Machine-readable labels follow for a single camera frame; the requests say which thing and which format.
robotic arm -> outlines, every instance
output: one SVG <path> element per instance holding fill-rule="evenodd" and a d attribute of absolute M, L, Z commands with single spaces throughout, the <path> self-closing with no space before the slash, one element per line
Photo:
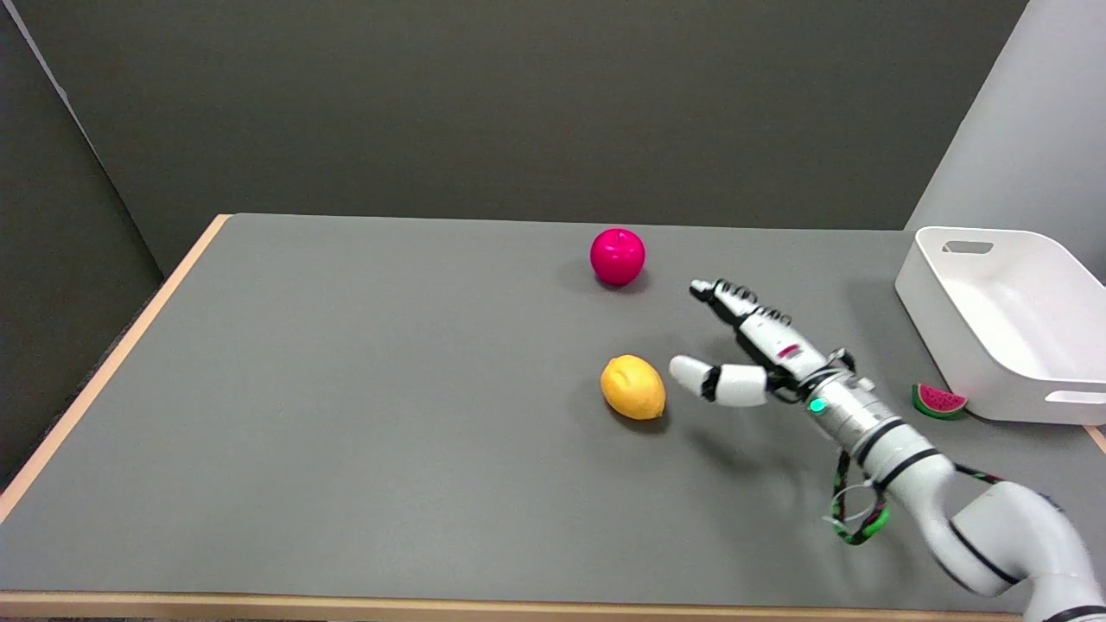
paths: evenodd
<path fill-rule="evenodd" d="M 729 324 L 754 365 L 712 366 L 676 356 L 672 377 L 708 402 L 757 406 L 771 394 L 804 404 L 814 423 L 874 485 L 917 521 L 937 563 L 962 588 L 999 595 L 1029 580 L 1025 622 L 1106 622 L 1106 602 L 1083 541 L 1047 499 L 999 481 L 949 518 L 946 489 L 957 467 L 873 393 L 845 350 L 823 355 L 791 318 L 727 281 L 692 281 L 691 294 Z"/>

toy lemon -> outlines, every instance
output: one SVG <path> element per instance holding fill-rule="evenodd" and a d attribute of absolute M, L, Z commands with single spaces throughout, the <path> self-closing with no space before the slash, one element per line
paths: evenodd
<path fill-rule="evenodd" d="M 655 419 L 665 411 L 665 385 L 660 374 L 633 354 L 612 359 L 599 376 L 599 387 L 607 404 L 632 419 Z"/>

bin handle hole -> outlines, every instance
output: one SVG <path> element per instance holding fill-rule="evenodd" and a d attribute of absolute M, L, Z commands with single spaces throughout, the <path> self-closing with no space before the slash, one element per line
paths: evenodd
<path fill-rule="evenodd" d="M 1106 404 L 1106 393 L 1089 391 L 1053 391 L 1044 398 L 1045 402 L 1066 402 L 1068 404 Z"/>
<path fill-rule="evenodd" d="M 968 240 L 949 240 L 941 247 L 941 252 L 959 255 L 987 255 L 994 248 L 994 242 L 971 242 Z"/>

pink apple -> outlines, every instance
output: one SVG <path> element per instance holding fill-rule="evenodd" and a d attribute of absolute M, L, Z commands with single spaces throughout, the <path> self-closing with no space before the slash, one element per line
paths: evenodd
<path fill-rule="evenodd" d="M 628 229 L 607 229 L 592 242 L 592 268 L 601 281 L 625 286 L 641 273 L 645 242 Z"/>

toy fruit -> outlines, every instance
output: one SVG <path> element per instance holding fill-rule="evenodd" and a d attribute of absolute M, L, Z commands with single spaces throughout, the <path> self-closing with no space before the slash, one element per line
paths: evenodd
<path fill-rule="evenodd" d="M 592 268 L 601 281 L 625 286 L 641 273 L 645 242 L 628 229 L 607 229 L 592 242 Z"/>
<path fill-rule="evenodd" d="M 665 384 L 653 365 L 633 354 L 612 359 L 599 376 L 607 404 L 632 419 L 655 419 L 665 411 Z"/>
<path fill-rule="evenodd" d="M 914 407 L 920 413 L 938 419 L 952 418 L 968 405 L 967 397 L 941 391 L 928 384 L 914 385 L 911 393 L 914 394 Z"/>

